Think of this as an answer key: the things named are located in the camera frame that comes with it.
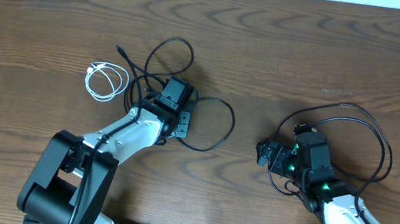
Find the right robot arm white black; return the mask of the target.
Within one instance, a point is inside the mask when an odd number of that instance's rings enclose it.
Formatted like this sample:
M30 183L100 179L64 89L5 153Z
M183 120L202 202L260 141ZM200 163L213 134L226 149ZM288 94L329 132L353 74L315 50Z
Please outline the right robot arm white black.
M293 193L322 224L381 224L345 181L335 177L329 145L322 133L295 135L295 146L275 140L256 145L257 163L269 174L291 180Z

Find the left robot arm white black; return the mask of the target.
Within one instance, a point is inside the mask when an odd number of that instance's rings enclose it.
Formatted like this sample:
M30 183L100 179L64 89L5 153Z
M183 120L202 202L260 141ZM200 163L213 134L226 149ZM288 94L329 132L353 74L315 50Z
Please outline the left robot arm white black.
M153 101L138 101L97 132L78 137L59 131L21 189L17 208L38 224L115 224L102 212L115 171L139 150L187 134L183 125L193 92L172 77Z

